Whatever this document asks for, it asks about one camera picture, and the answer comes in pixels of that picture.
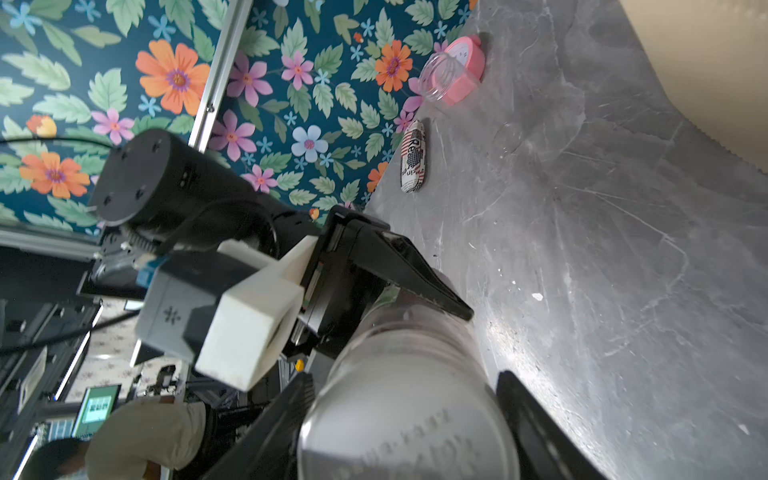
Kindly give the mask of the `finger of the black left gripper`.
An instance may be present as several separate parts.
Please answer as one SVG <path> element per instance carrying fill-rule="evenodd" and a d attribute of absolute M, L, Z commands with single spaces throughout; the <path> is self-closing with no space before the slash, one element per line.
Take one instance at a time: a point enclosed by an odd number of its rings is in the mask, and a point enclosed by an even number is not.
<path fill-rule="evenodd" d="M 474 310 L 437 275 L 409 238 L 389 231 L 387 224 L 356 219 L 347 226 L 354 232 L 350 253 L 354 265 L 456 318 L 473 318 Z"/>

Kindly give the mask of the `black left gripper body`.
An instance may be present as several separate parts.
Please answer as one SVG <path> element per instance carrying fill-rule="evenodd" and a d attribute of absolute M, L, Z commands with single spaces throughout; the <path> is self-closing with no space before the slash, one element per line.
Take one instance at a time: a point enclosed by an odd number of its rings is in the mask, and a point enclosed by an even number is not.
<path fill-rule="evenodd" d="M 345 348 L 382 281 L 351 259 L 358 234 L 369 226 L 388 227 L 375 217 L 334 206 L 321 230 L 301 281 L 303 304 L 290 334 L 290 354 L 318 347 L 332 358 Z"/>

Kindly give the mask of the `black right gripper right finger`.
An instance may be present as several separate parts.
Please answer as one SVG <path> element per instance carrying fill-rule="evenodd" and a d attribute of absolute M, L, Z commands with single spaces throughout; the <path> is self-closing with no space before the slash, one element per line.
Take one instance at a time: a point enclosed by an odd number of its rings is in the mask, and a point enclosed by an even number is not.
<path fill-rule="evenodd" d="M 513 372 L 498 375 L 496 397 L 516 443 L 522 479 L 606 480 Z"/>

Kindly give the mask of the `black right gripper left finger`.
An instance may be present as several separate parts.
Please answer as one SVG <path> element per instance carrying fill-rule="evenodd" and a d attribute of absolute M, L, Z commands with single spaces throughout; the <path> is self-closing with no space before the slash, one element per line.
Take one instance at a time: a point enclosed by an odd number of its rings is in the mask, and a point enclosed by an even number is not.
<path fill-rule="evenodd" d="M 299 432 L 314 400 L 312 376 L 306 372 L 297 374 L 203 477 L 296 480 Z"/>

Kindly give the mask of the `jar with white lid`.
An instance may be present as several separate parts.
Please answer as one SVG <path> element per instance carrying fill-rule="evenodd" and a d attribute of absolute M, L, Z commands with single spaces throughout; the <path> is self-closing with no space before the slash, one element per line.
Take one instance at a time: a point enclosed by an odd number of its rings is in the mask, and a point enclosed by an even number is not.
<path fill-rule="evenodd" d="M 301 479 L 518 479 L 472 323 L 398 287 L 365 313 L 305 418 Z"/>

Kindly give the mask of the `clear jar with dried flowers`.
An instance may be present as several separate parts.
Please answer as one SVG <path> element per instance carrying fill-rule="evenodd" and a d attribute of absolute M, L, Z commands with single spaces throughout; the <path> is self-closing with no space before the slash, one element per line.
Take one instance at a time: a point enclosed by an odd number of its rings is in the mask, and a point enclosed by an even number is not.
<path fill-rule="evenodd" d="M 433 54 L 418 79 L 421 96 L 439 106 L 453 107 L 477 89 L 477 78 L 448 53 Z"/>

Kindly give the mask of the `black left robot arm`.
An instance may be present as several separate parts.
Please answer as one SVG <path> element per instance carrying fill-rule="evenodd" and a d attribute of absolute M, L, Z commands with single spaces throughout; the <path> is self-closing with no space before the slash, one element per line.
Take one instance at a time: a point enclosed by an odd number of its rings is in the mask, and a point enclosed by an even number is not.
<path fill-rule="evenodd" d="M 314 347 L 340 352 L 389 285 L 462 320 L 473 315 L 415 245 L 385 222 L 337 204 L 316 225 L 307 212 L 256 191 L 162 129 L 142 132 L 110 152 L 89 204 L 107 229 L 102 256 L 83 276 L 79 293 L 144 300 L 161 280 L 178 280 L 191 289 L 201 313 L 175 307 L 164 314 L 168 325 L 184 328 L 169 348 L 177 357 L 202 346 L 214 295 L 245 276 L 242 261 L 216 253 L 227 240 L 279 260 L 302 239 L 317 238 L 299 275 L 305 300 L 284 346 L 287 355 Z"/>

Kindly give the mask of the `person in beige trousers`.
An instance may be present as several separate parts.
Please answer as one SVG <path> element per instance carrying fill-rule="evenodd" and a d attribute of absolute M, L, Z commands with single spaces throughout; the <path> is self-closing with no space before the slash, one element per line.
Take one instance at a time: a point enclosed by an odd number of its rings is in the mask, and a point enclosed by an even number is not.
<path fill-rule="evenodd" d="M 198 479 L 233 445 L 238 429 L 266 409 L 255 404 L 216 410 L 171 396 L 120 406 L 88 440 L 51 441 L 38 448 L 23 479 L 60 479 L 84 471 L 90 479 Z"/>

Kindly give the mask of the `cream ribbed trash bin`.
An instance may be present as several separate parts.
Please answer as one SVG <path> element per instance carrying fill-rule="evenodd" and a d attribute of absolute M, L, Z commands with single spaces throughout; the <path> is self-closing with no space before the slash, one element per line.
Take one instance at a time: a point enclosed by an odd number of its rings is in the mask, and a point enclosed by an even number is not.
<path fill-rule="evenodd" d="M 767 4 L 623 0 L 672 104 L 699 130 L 767 169 Z"/>

